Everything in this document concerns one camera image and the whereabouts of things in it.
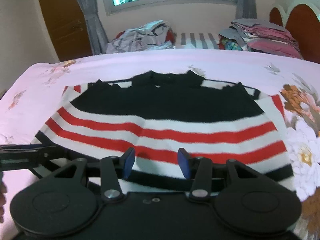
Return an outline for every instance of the pink pillow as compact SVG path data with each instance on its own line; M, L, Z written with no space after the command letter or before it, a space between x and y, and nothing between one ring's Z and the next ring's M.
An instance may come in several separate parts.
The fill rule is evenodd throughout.
M301 54L290 44L263 38L255 38L247 42L252 49L261 50L266 53L303 59Z

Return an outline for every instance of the stack of folded blankets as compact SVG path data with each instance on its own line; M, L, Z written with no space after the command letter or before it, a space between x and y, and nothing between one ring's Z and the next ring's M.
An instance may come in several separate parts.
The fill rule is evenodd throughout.
M238 19L219 32L221 49L269 53L303 59L298 42L279 25L256 19Z

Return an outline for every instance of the striped bedsheet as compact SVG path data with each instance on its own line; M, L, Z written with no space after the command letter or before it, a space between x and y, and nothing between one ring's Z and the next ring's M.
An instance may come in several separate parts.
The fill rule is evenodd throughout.
M219 49L218 36L212 33L175 33L175 47L197 49Z

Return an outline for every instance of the brown door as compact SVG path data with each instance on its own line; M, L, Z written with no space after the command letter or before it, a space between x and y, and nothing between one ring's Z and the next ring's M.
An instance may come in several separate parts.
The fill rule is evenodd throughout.
M87 27L77 0L39 0L60 61L92 55Z

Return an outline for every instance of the window frame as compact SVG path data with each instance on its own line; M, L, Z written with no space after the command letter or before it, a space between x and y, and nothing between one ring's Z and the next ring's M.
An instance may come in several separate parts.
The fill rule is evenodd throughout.
M124 10L138 9L154 5L177 4L177 3L218 3L236 5L238 0L137 0L119 5L114 5L113 0L103 0L107 15Z

